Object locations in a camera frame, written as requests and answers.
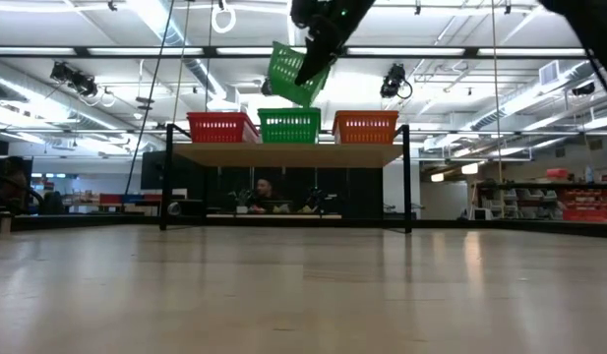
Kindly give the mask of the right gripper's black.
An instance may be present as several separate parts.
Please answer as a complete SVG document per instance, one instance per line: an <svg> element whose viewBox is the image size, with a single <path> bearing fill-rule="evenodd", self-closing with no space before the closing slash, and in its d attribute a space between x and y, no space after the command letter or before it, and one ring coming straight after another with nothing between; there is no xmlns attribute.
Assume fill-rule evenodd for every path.
<svg viewBox="0 0 607 354"><path fill-rule="evenodd" d="M291 0L290 19L307 29L306 54L294 83L302 86L342 53L376 0Z"/></svg>

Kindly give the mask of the green plastic basket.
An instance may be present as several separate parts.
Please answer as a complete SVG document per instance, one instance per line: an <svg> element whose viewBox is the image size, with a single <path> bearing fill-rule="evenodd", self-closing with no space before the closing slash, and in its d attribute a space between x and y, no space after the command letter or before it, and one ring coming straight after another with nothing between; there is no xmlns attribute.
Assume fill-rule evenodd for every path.
<svg viewBox="0 0 607 354"><path fill-rule="evenodd" d="M305 55L292 47L273 42L273 52L268 67L268 80L274 95L300 106L309 107L325 87L330 69L326 68L301 86L295 79L304 62Z"/></svg>
<svg viewBox="0 0 607 354"><path fill-rule="evenodd" d="M261 108L264 144L316 144L321 131L319 108Z"/></svg>

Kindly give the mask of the wooden shelf with black legs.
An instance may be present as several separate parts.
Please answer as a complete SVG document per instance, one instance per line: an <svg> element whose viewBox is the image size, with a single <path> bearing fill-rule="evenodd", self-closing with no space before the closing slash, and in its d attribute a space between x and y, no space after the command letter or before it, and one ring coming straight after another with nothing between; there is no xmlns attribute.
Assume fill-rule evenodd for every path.
<svg viewBox="0 0 607 354"><path fill-rule="evenodd" d="M206 167L383 168L401 157L404 198L401 227L408 235L413 229L409 126L401 125L394 135L401 137L400 146L190 143L181 147L179 153Z"/></svg>

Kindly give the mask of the orange plastic basket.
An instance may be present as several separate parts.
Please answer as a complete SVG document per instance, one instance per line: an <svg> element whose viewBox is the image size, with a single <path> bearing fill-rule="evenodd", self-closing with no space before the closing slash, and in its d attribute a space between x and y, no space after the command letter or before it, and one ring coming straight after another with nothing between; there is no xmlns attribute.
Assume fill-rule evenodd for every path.
<svg viewBox="0 0 607 354"><path fill-rule="evenodd" d="M391 110L340 110L334 117L334 141L341 145L391 145L397 119L398 112Z"/></svg>

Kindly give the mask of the red plastic basket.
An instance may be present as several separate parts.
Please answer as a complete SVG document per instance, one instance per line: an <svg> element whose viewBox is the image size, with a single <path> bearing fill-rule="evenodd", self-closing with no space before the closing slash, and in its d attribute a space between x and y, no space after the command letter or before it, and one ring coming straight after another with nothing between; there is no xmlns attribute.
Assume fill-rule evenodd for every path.
<svg viewBox="0 0 607 354"><path fill-rule="evenodd" d="M252 143L260 135L246 113L191 112L187 114L193 143Z"/></svg>

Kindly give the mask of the black partition panel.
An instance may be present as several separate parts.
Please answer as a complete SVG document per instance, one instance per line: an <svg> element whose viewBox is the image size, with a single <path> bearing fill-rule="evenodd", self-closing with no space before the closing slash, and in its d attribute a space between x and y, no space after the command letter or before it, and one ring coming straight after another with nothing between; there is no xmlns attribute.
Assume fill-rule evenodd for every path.
<svg viewBox="0 0 607 354"><path fill-rule="evenodd" d="M141 186L158 193L159 224L175 217L258 215L332 219L382 219L383 168L206 167L179 153L147 152ZM253 213L257 180L268 179L282 197L272 213Z"/></svg>

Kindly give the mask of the person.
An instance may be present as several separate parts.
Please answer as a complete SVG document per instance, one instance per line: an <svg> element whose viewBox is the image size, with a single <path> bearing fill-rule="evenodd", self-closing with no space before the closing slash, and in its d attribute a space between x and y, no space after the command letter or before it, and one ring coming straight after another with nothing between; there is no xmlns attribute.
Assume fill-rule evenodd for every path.
<svg viewBox="0 0 607 354"><path fill-rule="evenodd" d="M260 178L249 200L249 210L253 213L272 213L276 207L280 207L281 201L282 197L273 189L272 182Z"/></svg>
<svg viewBox="0 0 607 354"><path fill-rule="evenodd" d="M0 205L16 214L29 213L29 178L25 162L19 156L9 156L3 160L0 169Z"/></svg>

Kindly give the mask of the ceiling light bar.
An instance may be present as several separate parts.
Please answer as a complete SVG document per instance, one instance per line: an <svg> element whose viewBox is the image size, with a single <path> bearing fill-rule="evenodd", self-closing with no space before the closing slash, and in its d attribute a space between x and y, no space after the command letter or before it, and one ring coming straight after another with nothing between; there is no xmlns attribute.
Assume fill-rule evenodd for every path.
<svg viewBox="0 0 607 354"><path fill-rule="evenodd" d="M6 58L104 58L104 59L163 59L173 58L268 58L270 46L4 46L0 57ZM445 47L445 46L347 46L340 55L344 58L395 58L395 59L583 59L582 48L569 47Z"/></svg>

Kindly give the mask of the white ceiling vent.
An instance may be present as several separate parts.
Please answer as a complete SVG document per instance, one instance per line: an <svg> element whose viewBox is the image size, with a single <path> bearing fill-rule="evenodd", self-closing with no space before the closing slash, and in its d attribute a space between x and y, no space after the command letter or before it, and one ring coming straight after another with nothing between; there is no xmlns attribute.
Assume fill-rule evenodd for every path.
<svg viewBox="0 0 607 354"><path fill-rule="evenodd" d="M547 86L559 81L560 61L554 60L544 65L538 70L538 75L541 86Z"/></svg>

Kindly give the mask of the storage rack with red bins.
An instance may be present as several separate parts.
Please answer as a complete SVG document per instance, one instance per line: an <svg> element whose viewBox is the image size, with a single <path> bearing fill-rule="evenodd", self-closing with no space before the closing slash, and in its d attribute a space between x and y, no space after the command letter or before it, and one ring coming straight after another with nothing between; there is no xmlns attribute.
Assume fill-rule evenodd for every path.
<svg viewBox="0 0 607 354"><path fill-rule="evenodd" d="M486 179L471 186L472 219L607 222L607 175L598 181L549 169L544 179Z"/></svg>

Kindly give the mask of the silver air duct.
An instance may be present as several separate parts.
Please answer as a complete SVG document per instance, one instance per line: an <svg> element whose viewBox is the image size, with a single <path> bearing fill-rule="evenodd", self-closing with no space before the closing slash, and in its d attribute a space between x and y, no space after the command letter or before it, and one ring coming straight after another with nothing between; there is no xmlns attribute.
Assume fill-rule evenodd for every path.
<svg viewBox="0 0 607 354"><path fill-rule="evenodd" d="M174 21L174 0L126 0L129 7L140 17L165 46L188 46L186 35ZM201 59L181 60L183 66L197 79L211 99L225 100L225 88L208 73L207 62Z"/></svg>

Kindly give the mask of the black frame rail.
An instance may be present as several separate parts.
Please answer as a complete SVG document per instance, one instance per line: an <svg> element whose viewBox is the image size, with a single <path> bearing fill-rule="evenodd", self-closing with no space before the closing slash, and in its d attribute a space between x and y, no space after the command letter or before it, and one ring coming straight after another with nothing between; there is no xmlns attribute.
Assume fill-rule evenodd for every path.
<svg viewBox="0 0 607 354"><path fill-rule="evenodd" d="M131 214L64 214L42 216L15 216L11 219L13 231L33 231L62 228L101 227L115 225L158 225L155 216ZM401 231L402 219L332 219L312 215L301 217L260 217L258 215L215 215L206 219L175 217L169 225L222 227L299 227L299 228L379 228ZM411 229L499 229L539 233L566 234L607 239L607 222L531 221L531 220L412 220Z"/></svg>

